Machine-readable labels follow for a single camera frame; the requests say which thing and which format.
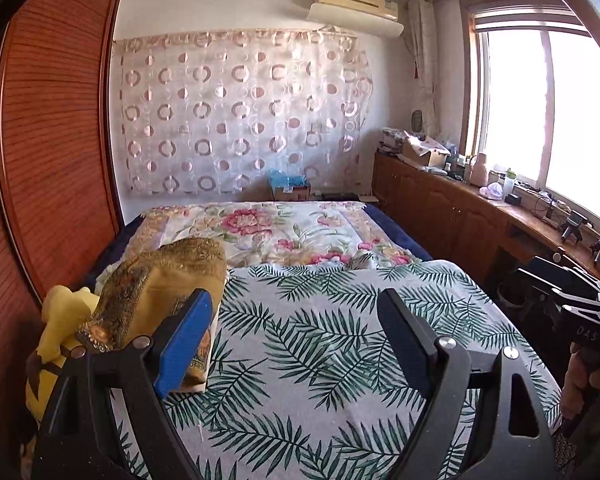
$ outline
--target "floral bedspread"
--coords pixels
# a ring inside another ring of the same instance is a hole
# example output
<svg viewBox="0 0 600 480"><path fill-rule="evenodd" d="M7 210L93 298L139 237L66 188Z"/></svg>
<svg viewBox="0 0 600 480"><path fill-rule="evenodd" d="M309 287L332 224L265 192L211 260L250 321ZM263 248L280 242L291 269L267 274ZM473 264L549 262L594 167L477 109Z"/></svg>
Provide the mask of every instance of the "floral bedspread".
<svg viewBox="0 0 600 480"><path fill-rule="evenodd" d="M394 288L437 334L452 335L469 349L517 347L545 417L556 419L554 379L520 332L452 263L231 269L207 390L171 394L164 403L205 479L386 477L424 400L406 383L378 321L376 299L385 288ZM440 479L458 472L478 396L478 390L467 391ZM146 478L122 395L114 397L128 462Z"/></svg>
<svg viewBox="0 0 600 480"><path fill-rule="evenodd" d="M395 245L363 207L360 202L227 202L156 208L144 214L122 260L198 236L221 239L231 267L346 265L354 256L368 267L420 261Z"/></svg>

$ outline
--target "metal screw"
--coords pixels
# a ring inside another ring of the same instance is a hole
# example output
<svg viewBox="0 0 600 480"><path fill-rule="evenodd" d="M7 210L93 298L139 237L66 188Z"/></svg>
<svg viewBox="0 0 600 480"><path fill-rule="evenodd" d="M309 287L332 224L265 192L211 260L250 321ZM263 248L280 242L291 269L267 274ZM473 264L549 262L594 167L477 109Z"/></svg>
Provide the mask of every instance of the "metal screw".
<svg viewBox="0 0 600 480"><path fill-rule="evenodd" d="M511 346L505 346L502 349L502 353L505 355L505 357L508 357L509 359L517 359L518 356L520 355L520 352L518 352L517 349L515 349Z"/></svg>
<svg viewBox="0 0 600 480"><path fill-rule="evenodd" d="M442 348L455 348L456 346L456 340L448 335L443 335L438 339L438 342Z"/></svg>
<svg viewBox="0 0 600 480"><path fill-rule="evenodd" d="M73 350L71 350L71 357L74 359L80 359L84 357L87 351L84 349L84 346L77 346Z"/></svg>
<svg viewBox="0 0 600 480"><path fill-rule="evenodd" d="M145 336L141 335L134 339L134 346L138 349L147 348L151 344L151 340Z"/></svg>

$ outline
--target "air conditioner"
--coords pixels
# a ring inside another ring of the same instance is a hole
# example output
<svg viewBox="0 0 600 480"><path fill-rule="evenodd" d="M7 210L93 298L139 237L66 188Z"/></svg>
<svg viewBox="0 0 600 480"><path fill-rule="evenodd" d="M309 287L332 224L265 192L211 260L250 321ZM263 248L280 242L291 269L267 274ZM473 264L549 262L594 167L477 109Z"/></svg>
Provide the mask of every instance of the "air conditioner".
<svg viewBox="0 0 600 480"><path fill-rule="evenodd" d="M398 4L388 0L315 0L307 19L388 38L404 29L397 21Z"/></svg>

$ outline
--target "gold patterned cloth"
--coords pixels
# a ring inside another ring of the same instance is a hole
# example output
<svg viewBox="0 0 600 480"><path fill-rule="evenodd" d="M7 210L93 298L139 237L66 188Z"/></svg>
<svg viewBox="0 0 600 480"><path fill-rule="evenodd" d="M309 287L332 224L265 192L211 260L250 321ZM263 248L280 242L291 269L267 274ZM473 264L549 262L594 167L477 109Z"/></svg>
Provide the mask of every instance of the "gold patterned cloth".
<svg viewBox="0 0 600 480"><path fill-rule="evenodd" d="M175 314L196 288L209 292L213 319L187 369L180 391L203 392L226 279L222 244L211 238L184 238L125 260L107 280L90 320L75 336L91 351L124 348L151 335Z"/></svg>

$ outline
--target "human hand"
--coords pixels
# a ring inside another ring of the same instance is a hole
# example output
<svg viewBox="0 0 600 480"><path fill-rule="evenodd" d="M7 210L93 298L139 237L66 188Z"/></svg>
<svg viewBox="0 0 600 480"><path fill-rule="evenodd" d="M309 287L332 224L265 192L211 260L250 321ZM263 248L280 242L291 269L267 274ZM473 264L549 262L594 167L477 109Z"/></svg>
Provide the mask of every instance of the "human hand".
<svg viewBox="0 0 600 480"><path fill-rule="evenodd" d="M587 384L600 390L600 368L589 376L584 362L578 355L579 349L578 345L571 345L569 368L564 376L564 388L560 395L560 412L569 420L582 411L584 404L582 391Z"/></svg>

